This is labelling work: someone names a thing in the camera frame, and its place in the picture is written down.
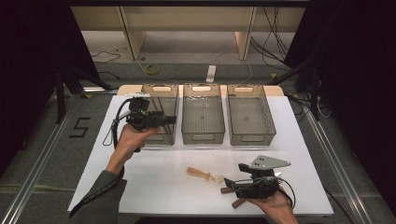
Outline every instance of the power strip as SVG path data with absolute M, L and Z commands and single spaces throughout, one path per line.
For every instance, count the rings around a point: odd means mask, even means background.
M 213 83 L 213 81 L 215 80 L 215 74 L 216 74 L 216 66 L 209 65 L 209 69 L 207 70 L 206 82 Z

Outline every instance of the black sleeve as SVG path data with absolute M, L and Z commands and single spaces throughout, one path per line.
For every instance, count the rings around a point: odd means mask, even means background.
M 90 192 L 88 192 L 84 198 L 95 193 L 96 191 L 106 187 L 114 180 L 117 176 L 104 170 L 93 184 Z M 112 224 L 117 223 L 120 199 L 125 190 L 126 180 L 121 180 L 121 182 L 106 192 L 100 195 L 97 199 L 90 203 L 82 206 L 70 219 L 69 223 L 106 223 Z

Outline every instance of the mesh basket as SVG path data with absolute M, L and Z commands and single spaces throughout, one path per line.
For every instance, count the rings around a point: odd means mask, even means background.
M 177 115 L 178 85 L 147 84 L 143 93 L 149 93 L 148 111 L 163 111 L 165 116 Z M 173 145 L 175 143 L 176 124 L 167 124 L 146 140 L 148 145 Z
M 276 134 L 261 85 L 229 85 L 227 103 L 233 146 L 269 146 Z
M 225 127 L 218 84 L 183 86 L 183 143 L 221 144 Z

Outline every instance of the wire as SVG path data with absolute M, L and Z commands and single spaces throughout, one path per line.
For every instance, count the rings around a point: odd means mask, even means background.
M 105 141 L 107 140 L 108 135 L 110 134 L 110 132 L 111 132 L 111 127 L 110 127 L 110 129 L 108 129 L 108 133 L 106 134 L 106 137 L 105 137 L 105 139 L 102 142 L 102 145 L 105 146 L 105 147 L 109 147 L 109 146 L 111 146 L 111 144 L 113 144 L 113 138 L 110 138 L 110 143 L 108 143 L 108 144 L 105 143 Z
M 320 113 L 321 116 L 323 116 L 323 118 L 328 119 L 330 117 L 330 115 L 332 114 L 332 112 L 329 110 L 329 114 L 328 115 L 324 115 L 320 108 L 319 108 L 319 101 L 320 101 L 320 97 L 318 98 L 318 103 L 317 103 L 317 107 L 318 107 L 318 112 Z
M 279 178 L 279 180 L 285 182 L 285 183 L 289 186 L 289 188 L 290 188 L 290 190 L 291 190 L 291 193 L 293 194 L 293 204 L 292 204 L 292 208 L 294 208 L 294 206 L 296 205 L 296 194 L 294 193 L 294 189 L 291 187 L 291 184 L 289 184 L 289 182 L 286 181 L 285 179 Z
M 97 54 L 91 55 L 91 57 L 93 57 L 93 58 L 94 58 L 94 57 L 97 57 L 99 54 L 102 54 L 102 53 L 114 55 L 114 56 L 116 56 L 116 57 L 115 57 L 115 58 L 112 58 L 112 59 L 110 59 L 110 60 L 107 60 L 107 61 L 105 61 L 105 62 L 97 62 L 97 63 L 108 63 L 108 62 L 114 61 L 114 60 L 118 59 L 119 57 L 121 57 L 121 55 L 118 54 L 118 53 L 110 53 L 110 52 L 107 52 L 107 51 L 100 51 L 100 52 L 97 53 Z
M 222 53 L 219 53 L 219 54 L 216 56 L 215 60 L 213 60 L 213 65 L 216 65 L 216 59 L 217 59 L 221 54 L 230 54 L 230 55 L 233 56 L 236 60 L 241 61 L 241 62 L 247 64 L 248 69 L 249 69 L 249 71 L 250 71 L 250 77 L 249 77 L 248 79 L 246 79 L 246 80 L 240 82 L 239 84 L 244 84 L 245 82 L 247 82 L 247 81 L 249 81 L 251 78 L 253 78 L 253 72 L 251 71 L 250 64 L 249 64 L 248 62 L 246 62 L 246 61 L 243 61 L 243 60 L 239 59 L 238 57 L 234 56 L 234 55 L 231 54 L 230 52 L 222 52 Z
M 349 214 L 347 213 L 347 211 L 344 209 L 343 205 L 341 205 L 337 199 L 335 199 L 335 197 L 330 193 L 330 191 L 328 189 L 326 189 L 326 187 L 324 187 L 324 191 L 326 191 L 327 194 L 330 195 L 330 197 L 332 197 L 332 199 L 334 200 L 334 202 L 338 205 L 338 207 L 341 209 L 341 211 L 343 211 L 344 215 L 346 215 L 347 220 L 349 221 L 349 223 L 354 224 L 354 222 L 352 221 L 352 218 L 349 216 Z
M 305 115 L 309 112 L 309 111 L 311 111 L 311 101 L 310 100 L 305 100 L 305 99 L 299 99 L 299 98 L 296 98 L 296 97 L 294 97 L 293 95 L 294 95 L 295 93 L 293 93 L 293 94 L 286 94 L 286 96 L 288 97 L 288 99 L 290 100 L 290 101 L 293 101 L 293 102 L 297 102 L 298 104 L 300 104 L 300 106 L 302 107 L 302 111 L 300 111 L 299 113 L 294 113 L 294 115 L 301 115 L 302 114 L 302 112 L 304 111 L 304 108 L 306 108 L 306 112 L 297 120 L 297 123 L 300 123 L 300 121 L 305 117 Z M 318 104 L 317 104 L 317 107 L 318 107 L 318 111 L 320 112 L 320 114 L 324 117 L 324 118 L 328 118 L 330 115 L 331 115 L 331 112 L 329 111 L 329 115 L 327 115 L 327 116 L 325 116 L 325 115 L 323 115 L 322 114 L 322 112 L 321 112 L 321 108 L 325 108 L 326 106 L 319 106 L 319 101 L 318 101 Z
M 267 61 L 265 61 L 265 58 L 264 58 L 264 56 L 265 57 L 268 57 L 268 58 L 272 58 L 272 59 L 275 59 L 275 60 L 277 60 L 277 61 L 279 61 L 279 62 L 281 62 L 281 63 L 283 63 L 283 64 L 285 64 L 281 59 L 279 59 L 278 57 L 276 57 L 273 53 L 271 53 L 268 49 L 265 49 L 264 48 L 264 46 L 265 46 L 265 43 L 264 43 L 264 45 L 263 45 L 263 47 L 262 46 L 260 46 L 260 44 L 253 38 L 253 36 L 250 38 L 251 39 L 251 43 L 252 43 L 252 47 L 255 49 L 255 50 L 257 50 L 261 55 L 262 55 L 262 60 L 264 61 L 264 63 L 266 64 L 266 65 L 268 65 L 268 66 L 270 66 L 270 67 L 273 67 L 273 68 L 275 68 L 275 69 L 279 69 L 279 70 L 283 70 L 283 71 L 290 71 L 290 69 L 284 69 L 284 68 L 280 68 L 280 67 L 275 67 L 275 66 L 273 66 L 273 65 L 271 65 L 271 64 L 269 64 Z
M 270 19 L 268 17 L 267 11 L 265 10 L 265 7 L 263 7 L 262 9 L 264 10 L 265 17 L 268 21 L 268 24 L 270 25 L 270 28 L 271 28 L 270 34 L 271 33 L 274 34 L 274 37 L 276 38 L 276 43 L 278 44 L 279 53 L 282 55 L 282 51 L 283 51 L 286 54 L 284 49 L 288 49 L 288 48 L 285 46 L 285 44 L 283 43 L 282 39 L 280 38 L 280 36 L 278 35 L 278 32 L 277 32 L 277 26 L 278 26 L 277 13 L 279 11 L 279 8 L 274 7 L 274 22 L 272 25 L 271 25 Z
M 111 76 L 115 77 L 116 79 L 121 79 L 121 77 L 116 76 L 115 74 L 111 73 L 111 72 L 98 72 L 99 74 L 101 73 L 107 73 L 110 74 Z

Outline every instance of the white table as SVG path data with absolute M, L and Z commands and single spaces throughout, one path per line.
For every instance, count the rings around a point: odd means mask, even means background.
M 125 99 L 125 96 L 113 97 L 69 210 L 89 191 L 97 176 L 106 168 L 114 148 L 103 146 L 103 141 Z M 257 156 L 264 155 L 291 162 L 291 166 L 277 168 L 275 171 L 281 172 L 282 178 L 294 189 L 297 198 L 294 213 L 297 216 L 332 215 L 332 207 L 287 97 L 267 97 L 276 126 L 276 136 L 268 147 L 230 145 L 225 95 L 222 99 L 226 127 L 223 144 L 184 145 L 181 135 L 182 104 L 179 104 L 175 144 L 146 146 L 125 164 L 124 178 L 128 180 L 128 184 L 120 201 L 120 213 L 172 217 L 262 216 L 262 211 L 250 203 L 243 203 L 233 209 L 231 203 L 236 200 L 236 196 L 233 193 L 221 194 L 220 189 L 224 185 L 187 175 L 186 171 L 190 166 L 212 174 L 222 174 L 231 180 L 247 179 L 250 174 L 240 172 L 237 164 L 250 164 Z M 286 184 L 281 186 L 292 195 Z

